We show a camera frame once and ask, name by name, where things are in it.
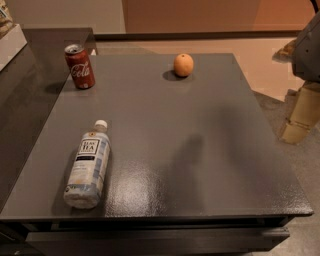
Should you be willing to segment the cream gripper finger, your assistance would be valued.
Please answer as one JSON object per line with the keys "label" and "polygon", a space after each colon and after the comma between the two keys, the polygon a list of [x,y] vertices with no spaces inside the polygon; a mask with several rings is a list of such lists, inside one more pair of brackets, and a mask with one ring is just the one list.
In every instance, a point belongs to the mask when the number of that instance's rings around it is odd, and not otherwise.
{"label": "cream gripper finger", "polygon": [[319,121],[320,83],[306,81],[295,96],[292,112],[281,132],[281,140],[299,144]]}

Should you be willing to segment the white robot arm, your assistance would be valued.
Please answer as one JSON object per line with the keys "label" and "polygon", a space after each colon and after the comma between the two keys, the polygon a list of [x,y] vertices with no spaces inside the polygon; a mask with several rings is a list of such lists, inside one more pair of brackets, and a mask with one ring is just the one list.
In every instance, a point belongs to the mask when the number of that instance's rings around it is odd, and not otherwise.
{"label": "white robot arm", "polygon": [[289,144],[299,144],[320,120],[320,12],[298,34],[292,70],[304,81],[281,133]]}

